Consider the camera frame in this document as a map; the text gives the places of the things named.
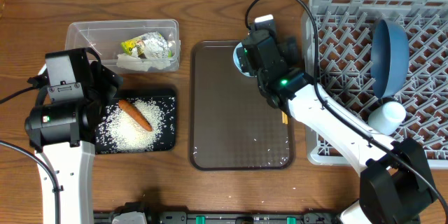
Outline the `green yellow snack wrapper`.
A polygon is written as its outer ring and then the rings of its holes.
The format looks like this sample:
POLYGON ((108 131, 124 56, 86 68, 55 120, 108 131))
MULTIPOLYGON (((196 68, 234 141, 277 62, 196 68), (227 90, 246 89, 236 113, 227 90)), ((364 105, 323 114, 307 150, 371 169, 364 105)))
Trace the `green yellow snack wrapper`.
POLYGON ((145 55, 143 54, 143 51, 144 51, 143 35, 144 34, 122 42, 120 45, 121 45, 124 53, 126 53, 130 56, 133 56, 133 57, 140 57, 140 56, 145 57, 145 55))

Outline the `large blue plate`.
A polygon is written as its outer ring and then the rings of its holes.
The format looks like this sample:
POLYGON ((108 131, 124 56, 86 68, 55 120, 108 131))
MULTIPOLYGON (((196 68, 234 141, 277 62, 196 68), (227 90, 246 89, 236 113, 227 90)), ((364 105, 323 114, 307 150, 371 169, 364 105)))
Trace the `large blue plate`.
POLYGON ((405 84, 410 63, 404 28, 396 22, 380 20, 374 30, 370 59, 374 95, 382 99, 399 92, 405 84))

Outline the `orange carrot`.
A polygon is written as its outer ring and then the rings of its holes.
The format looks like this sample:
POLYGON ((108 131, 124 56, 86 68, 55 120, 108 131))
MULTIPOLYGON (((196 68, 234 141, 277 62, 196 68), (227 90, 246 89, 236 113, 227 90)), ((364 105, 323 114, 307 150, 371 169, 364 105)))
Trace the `orange carrot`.
POLYGON ((136 106, 128 102, 127 100, 121 99, 118 102, 118 107, 126 112, 137 124, 144 128, 148 132, 152 132, 153 128, 143 114, 137 109, 136 106))

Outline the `white tissue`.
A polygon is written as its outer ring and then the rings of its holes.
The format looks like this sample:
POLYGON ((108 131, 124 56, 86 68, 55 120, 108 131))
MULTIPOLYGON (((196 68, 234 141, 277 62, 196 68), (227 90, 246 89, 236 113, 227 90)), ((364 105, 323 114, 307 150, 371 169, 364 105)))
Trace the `white tissue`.
POLYGON ((141 59, 140 57, 133 57, 123 53, 118 55, 116 65, 127 70, 148 71, 150 68, 156 68, 158 70, 166 69, 171 65, 171 62, 168 59, 141 59))

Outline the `light blue cup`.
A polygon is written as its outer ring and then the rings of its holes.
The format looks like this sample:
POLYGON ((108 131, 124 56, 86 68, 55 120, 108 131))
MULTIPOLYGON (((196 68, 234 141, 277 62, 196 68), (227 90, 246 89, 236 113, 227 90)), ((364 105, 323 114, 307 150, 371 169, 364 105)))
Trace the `light blue cup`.
POLYGON ((396 101, 389 101, 371 112, 367 124, 374 130, 391 135, 406 117, 404 106, 396 101))

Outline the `small light blue bowl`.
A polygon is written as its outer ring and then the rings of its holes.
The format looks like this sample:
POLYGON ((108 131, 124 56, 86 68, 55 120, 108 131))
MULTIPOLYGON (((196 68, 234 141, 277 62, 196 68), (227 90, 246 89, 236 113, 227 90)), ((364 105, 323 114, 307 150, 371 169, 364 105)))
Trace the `small light blue bowl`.
POLYGON ((238 56, 237 56, 237 50, 238 50, 239 48, 242 48, 242 43, 238 43, 237 46, 235 47, 234 51, 233 51, 232 58, 233 58, 234 65, 236 66, 236 68, 238 69, 238 71, 239 71, 241 74, 243 74, 243 75, 246 76, 246 77, 252 78, 252 76, 249 74, 249 72, 243 72, 243 71, 242 71, 241 65, 240 65, 240 63, 239 63, 239 58, 238 58, 238 56))

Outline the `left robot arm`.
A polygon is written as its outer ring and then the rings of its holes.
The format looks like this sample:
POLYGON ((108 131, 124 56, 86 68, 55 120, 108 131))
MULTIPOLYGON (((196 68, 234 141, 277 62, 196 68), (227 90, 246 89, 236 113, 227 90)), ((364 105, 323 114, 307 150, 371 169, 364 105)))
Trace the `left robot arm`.
POLYGON ((38 159, 45 223, 93 223, 95 130, 123 79, 92 48, 45 55, 28 80, 38 90, 24 123, 38 159))

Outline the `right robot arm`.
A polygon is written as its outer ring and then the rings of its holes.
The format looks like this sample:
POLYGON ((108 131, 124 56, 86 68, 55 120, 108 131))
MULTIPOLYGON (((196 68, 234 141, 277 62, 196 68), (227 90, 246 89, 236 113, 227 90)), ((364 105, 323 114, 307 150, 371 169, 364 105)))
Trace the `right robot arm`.
POLYGON ((271 107, 326 138, 360 176, 360 196, 339 214, 339 223, 411 223, 444 200, 422 147, 370 129, 329 97, 315 77, 292 65, 273 20, 248 25, 235 53, 240 71, 256 77, 271 107))

